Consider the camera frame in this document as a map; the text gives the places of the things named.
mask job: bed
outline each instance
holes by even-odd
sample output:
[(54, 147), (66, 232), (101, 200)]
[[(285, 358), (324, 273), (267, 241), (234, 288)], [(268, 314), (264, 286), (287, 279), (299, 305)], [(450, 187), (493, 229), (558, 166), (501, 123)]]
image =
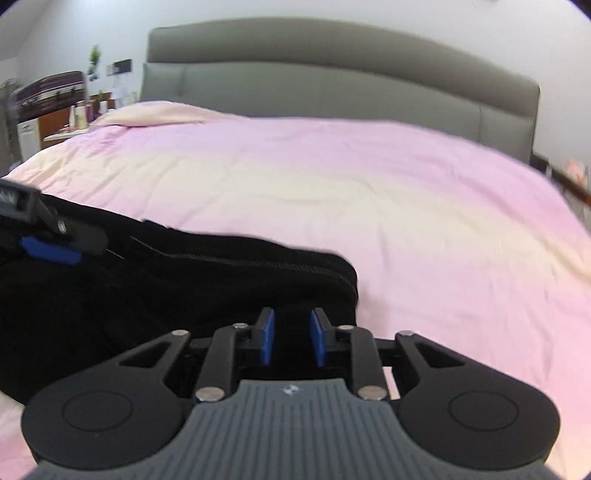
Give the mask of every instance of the bed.
[[(358, 324), (411, 329), (557, 404), (547, 465), (591, 469), (591, 241), (527, 165), (540, 89), (423, 38), (251, 18), (157, 28), (142, 103), (8, 178), (190, 232), (329, 250)], [(33, 461), (7, 404), (0, 477)]]

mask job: headboard panel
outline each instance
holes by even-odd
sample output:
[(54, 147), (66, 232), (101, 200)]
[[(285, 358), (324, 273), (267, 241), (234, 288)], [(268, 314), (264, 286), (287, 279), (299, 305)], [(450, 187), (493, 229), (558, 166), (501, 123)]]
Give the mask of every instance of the headboard panel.
[(308, 18), (247, 18), (150, 34), (142, 100), (248, 116), (393, 119), (528, 161), (540, 90), (453, 48)]

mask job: green plant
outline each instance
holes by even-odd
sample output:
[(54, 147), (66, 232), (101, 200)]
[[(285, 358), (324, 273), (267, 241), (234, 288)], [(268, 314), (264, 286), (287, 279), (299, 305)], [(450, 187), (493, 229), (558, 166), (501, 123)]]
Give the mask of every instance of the green plant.
[(91, 65), (98, 65), (98, 62), (100, 60), (100, 49), (98, 45), (95, 45), (94, 47), (92, 47), (92, 50), (90, 51), (90, 64)]

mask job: zipper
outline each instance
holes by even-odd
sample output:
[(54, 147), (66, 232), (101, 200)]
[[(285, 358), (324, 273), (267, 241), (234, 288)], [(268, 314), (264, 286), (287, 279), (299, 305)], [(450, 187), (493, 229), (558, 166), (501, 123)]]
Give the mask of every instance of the zipper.
[(211, 257), (209, 255), (194, 255), (194, 254), (168, 254), (166, 252), (161, 252), (160, 250), (142, 242), (141, 240), (137, 239), (136, 237), (132, 236), (132, 240), (135, 240), (140, 245), (150, 249), (152, 252), (157, 253), (158, 255), (162, 255), (163, 257), (167, 258), (177, 258), (180, 260), (197, 260), (200, 262), (210, 262), (210, 263), (218, 263), (222, 265), (231, 265), (233, 267), (263, 267), (263, 268), (277, 268), (279, 270), (290, 270), (302, 273), (313, 273), (318, 275), (326, 275), (328, 277), (334, 278), (335, 280), (340, 280), (341, 282), (345, 283), (355, 294), (355, 301), (359, 300), (357, 288), (351, 283), (351, 281), (345, 277), (342, 273), (339, 273), (335, 270), (325, 267), (317, 267), (315, 265), (301, 265), (295, 263), (287, 263), (287, 262), (272, 262), (266, 260), (233, 260), (230, 258), (221, 258), (221, 257)]

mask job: logo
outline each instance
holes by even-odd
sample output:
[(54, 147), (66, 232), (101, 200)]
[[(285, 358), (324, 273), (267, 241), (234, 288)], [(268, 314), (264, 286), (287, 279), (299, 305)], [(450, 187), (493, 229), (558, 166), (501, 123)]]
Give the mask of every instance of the logo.
[(296, 395), (300, 391), (300, 387), (298, 387), (296, 385), (288, 385), (288, 386), (284, 387), (282, 390), (285, 395), (289, 395), (290, 397), (293, 397), (294, 395)]

